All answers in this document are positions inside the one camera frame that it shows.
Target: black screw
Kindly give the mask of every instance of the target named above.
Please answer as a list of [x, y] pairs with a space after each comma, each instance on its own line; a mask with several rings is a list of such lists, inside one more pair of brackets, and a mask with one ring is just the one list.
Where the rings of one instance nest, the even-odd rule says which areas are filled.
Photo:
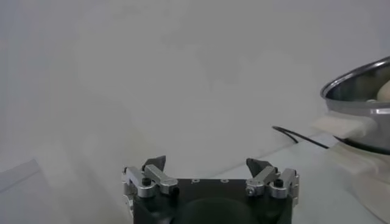
[[152, 184], [152, 180], [148, 177], [142, 178], [142, 185], [143, 186], [150, 186]]
[[274, 181], [274, 186], [275, 187], [283, 187], [283, 180], [282, 179], [276, 179]]

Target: white surface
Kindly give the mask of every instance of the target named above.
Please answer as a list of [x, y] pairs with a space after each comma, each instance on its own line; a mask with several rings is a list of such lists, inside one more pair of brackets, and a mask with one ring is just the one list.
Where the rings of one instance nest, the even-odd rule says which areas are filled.
[[311, 134], [320, 88], [390, 53], [386, 0], [2, 0], [0, 168], [36, 158], [72, 223], [120, 172], [204, 177]]
[[[329, 135], [313, 139], [329, 146], [336, 142]], [[352, 190], [352, 176], [332, 161], [325, 149], [301, 142], [259, 159], [281, 170], [296, 169], [300, 174], [299, 204], [294, 208], [293, 223], [382, 223], [359, 203]], [[250, 178], [250, 172], [243, 164], [214, 178]]]
[[70, 224], [35, 160], [0, 172], [0, 223]]

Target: screw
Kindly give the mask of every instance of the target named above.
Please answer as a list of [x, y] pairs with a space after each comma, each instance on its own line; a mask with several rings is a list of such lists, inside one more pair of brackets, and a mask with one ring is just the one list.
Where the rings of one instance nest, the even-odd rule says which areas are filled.
[[142, 185], [143, 186], [150, 186], [152, 184], [152, 180], [148, 177], [142, 178]]
[[253, 187], [246, 187], [245, 191], [248, 196], [254, 196], [256, 193], [256, 190]]
[[282, 179], [276, 179], [274, 181], [274, 186], [275, 187], [283, 187], [283, 180]]

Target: metal bracket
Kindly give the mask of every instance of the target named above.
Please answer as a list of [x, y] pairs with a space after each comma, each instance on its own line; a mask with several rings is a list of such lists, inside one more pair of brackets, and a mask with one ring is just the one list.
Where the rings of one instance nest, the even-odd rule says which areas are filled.
[[269, 185], [271, 197], [286, 198], [291, 196], [294, 206], [298, 204], [299, 175], [293, 169], [285, 169], [278, 179]]
[[161, 193], [168, 195], [178, 193], [177, 179], [167, 176], [155, 165], [145, 166], [144, 174], [159, 185]]
[[264, 194], [266, 185], [278, 178], [276, 167], [267, 166], [254, 178], [246, 181], [246, 192], [250, 197], [260, 196]]
[[136, 187], [137, 196], [141, 198], [150, 198], [155, 195], [156, 184], [150, 178], [145, 177], [136, 167], [125, 168], [122, 173], [122, 182], [129, 185], [129, 187]]

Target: white table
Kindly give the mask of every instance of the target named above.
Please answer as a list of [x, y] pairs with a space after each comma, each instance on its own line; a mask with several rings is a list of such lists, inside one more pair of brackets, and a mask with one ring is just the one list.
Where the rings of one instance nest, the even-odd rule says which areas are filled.
[[[332, 136], [325, 134], [313, 139], [329, 146], [336, 143]], [[325, 149], [304, 141], [257, 158], [269, 161], [280, 170], [296, 169], [300, 174], [299, 204], [294, 208], [293, 223], [383, 223], [354, 197], [351, 176], [324, 152]], [[223, 179], [250, 177], [245, 164], [215, 176]]]

